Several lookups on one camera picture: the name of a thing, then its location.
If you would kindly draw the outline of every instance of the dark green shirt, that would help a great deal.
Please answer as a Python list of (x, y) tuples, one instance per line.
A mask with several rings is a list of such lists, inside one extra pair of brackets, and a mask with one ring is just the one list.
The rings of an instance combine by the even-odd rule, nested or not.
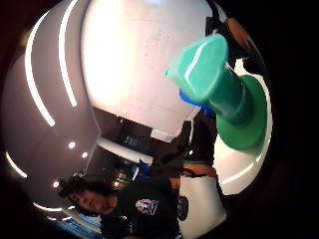
[[(178, 235), (177, 197), (171, 193), (167, 176), (161, 175), (151, 179), (133, 181), (117, 196), (117, 208), (112, 213), (102, 216), (102, 232), (105, 237), (121, 238), (132, 235), (156, 238), (157, 235), (164, 232), (173, 235), (171, 238)], [(126, 223), (131, 218), (138, 221), (140, 225), (137, 230), (133, 229), (133, 233), (128, 233), (126, 230), (131, 225)]]

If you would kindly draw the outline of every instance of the dark hair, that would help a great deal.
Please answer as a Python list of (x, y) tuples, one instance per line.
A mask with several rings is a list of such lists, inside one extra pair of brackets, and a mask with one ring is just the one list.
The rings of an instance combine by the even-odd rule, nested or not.
[(66, 193), (68, 199), (74, 204), (79, 213), (86, 216), (99, 216), (99, 213), (92, 212), (81, 207), (77, 202), (72, 200), (69, 195), (71, 193), (81, 193), (84, 190), (90, 190), (94, 192), (101, 193), (105, 196), (109, 196), (115, 193), (117, 190), (113, 189), (110, 182), (106, 181), (87, 181), (83, 178), (78, 179), (77, 183)]

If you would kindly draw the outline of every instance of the man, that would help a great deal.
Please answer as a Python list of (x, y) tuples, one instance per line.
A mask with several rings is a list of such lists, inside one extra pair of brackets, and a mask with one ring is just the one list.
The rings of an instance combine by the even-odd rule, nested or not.
[[(194, 123), (188, 146), (190, 121), (183, 124), (179, 145), (185, 144), (184, 171), (181, 174), (208, 175), (217, 179), (212, 166), (213, 143), (202, 120)], [(177, 222), (177, 200), (180, 178), (165, 175), (136, 180), (120, 191), (114, 191), (102, 182), (88, 182), (72, 177), (60, 196), (67, 196), (85, 215), (100, 215), (102, 234), (106, 238), (174, 239), (180, 235)]]

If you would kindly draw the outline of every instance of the green object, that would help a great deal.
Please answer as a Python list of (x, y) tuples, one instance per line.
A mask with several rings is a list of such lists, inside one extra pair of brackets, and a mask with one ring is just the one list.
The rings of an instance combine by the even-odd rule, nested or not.
[(213, 34), (185, 47), (165, 75), (194, 102), (216, 113), (217, 130), (230, 147), (247, 150), (264, 137), (267, 103), (251, 76), (238, 77), (226, 65), (228, 45)]

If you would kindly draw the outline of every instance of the hand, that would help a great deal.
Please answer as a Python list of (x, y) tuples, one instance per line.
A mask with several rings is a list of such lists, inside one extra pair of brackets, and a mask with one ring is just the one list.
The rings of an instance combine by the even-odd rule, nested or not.
[(184, 168), (189, 168), (195, 174), (205, 174), (210, 177), (214, 177), (218, 179), (218, 175), (216, 169), (212, 166), (208, 166), (206, 164), (193, 164), (193, 163), (184, 163)]

